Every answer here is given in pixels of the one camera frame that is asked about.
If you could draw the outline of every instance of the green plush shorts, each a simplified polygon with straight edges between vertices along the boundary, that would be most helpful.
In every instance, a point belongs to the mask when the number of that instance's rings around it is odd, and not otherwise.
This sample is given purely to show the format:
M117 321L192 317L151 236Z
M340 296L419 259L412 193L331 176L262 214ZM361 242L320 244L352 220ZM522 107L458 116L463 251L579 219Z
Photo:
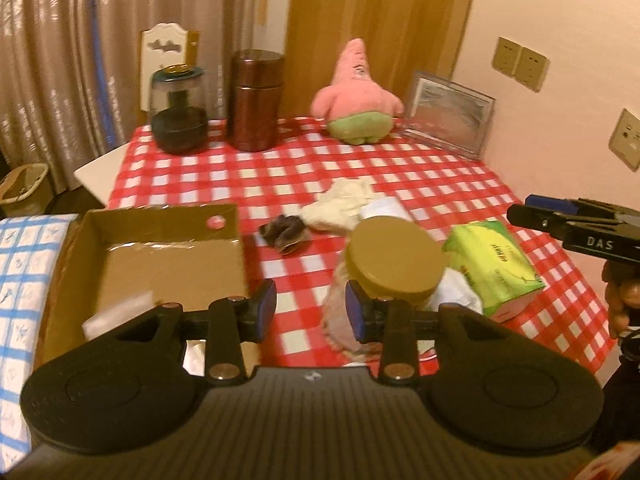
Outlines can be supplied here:
M331 121L326 129L332 137L348 144L378 142L394 126L393 117L380 112L363 112Z

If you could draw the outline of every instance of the pink starfish plush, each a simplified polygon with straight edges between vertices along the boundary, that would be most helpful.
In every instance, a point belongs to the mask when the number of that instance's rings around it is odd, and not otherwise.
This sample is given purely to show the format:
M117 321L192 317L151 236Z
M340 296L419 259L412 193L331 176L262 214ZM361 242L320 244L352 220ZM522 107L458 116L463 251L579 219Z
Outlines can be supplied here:
M313 117L326 119L329 133L349 144L378 142L403 110L398 97L371 79L364 41L359 38L344 47L331 84L311 103Z

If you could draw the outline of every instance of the cardboard box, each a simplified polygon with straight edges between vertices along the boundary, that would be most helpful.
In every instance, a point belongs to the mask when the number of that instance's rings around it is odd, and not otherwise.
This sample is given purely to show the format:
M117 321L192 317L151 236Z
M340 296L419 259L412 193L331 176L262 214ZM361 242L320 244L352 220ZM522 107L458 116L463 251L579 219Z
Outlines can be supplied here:
M482 299L484 315L497 322L517 316L543 290L536 269L498 221L451 229L442 250Z
M220 229L206 225L214 216L224 219ZM69 236L47 300L40 363L80 346L93 314L148 291L155 303L177 301L185 311L248 295L233 204L92 210ZM251 370L257 346L242 350Z

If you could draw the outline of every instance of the red and white checkered tablecloth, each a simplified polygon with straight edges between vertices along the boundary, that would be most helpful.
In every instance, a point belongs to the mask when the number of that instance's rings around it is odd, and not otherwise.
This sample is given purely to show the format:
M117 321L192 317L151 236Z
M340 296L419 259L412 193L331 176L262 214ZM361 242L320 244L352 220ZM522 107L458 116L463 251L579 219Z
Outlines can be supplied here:
M546 283L544 292L506 324L593 372L602 364L612 346L606 310L555 240L508 225L506 210L517 199L481 162L398 134L381 144L349 146L305 118L281 121L281 144L261 153L238 152L223 142L222 129L212 122L208 149L187 156L161 152L148 126L137 129L109 207L215 200L239 205L250 281L273 278L278 288L272 330L262 345L264 364L322 367L347 362L327 345L318 308L344 238L314 234L302 252L282 257L257 230L281 213L295 214L335 178L364 175L373 177L375 191L397 196L437 240L444 240L456 224L503 221ZM423 373L435 369L434 361L422 364Z

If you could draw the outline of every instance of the wall switch plate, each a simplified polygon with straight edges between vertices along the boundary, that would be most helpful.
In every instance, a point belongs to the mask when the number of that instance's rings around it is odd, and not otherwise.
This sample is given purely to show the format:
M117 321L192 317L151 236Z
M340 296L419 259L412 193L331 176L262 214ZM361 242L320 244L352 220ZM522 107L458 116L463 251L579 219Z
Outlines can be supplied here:
M520 53L514 77L518 83L539 92L548 67L549 60L546 57L525 47Z
M504 75L513 76L520 57L522 47L514 41L498 38L498 45L495 47L494 60L491 65Z
M640 120L626 108L609 139L609 149L632 171L640 168Z

